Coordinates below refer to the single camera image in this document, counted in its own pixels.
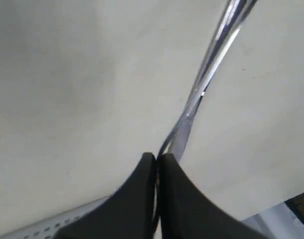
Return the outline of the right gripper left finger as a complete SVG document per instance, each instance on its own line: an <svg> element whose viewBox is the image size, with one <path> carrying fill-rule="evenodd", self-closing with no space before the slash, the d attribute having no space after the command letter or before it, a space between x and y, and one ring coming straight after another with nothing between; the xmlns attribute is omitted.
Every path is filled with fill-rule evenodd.
<svg viewBox="0 0 304 239"><path fill-rule="evenodd" d="M151 239L156 159L142 154L125 183L102 205L59 229L56 239Z"/></svg>

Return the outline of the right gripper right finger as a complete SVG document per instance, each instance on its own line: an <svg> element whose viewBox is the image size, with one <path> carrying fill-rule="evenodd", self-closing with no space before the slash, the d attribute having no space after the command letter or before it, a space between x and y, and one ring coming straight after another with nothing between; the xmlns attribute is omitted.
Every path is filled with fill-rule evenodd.
<svg viewBox="0 0 304 239"><path fill-rule="evenodd" d="M172 154L159 158L159 212L164 239L263 239L192 183Z"/></svg>

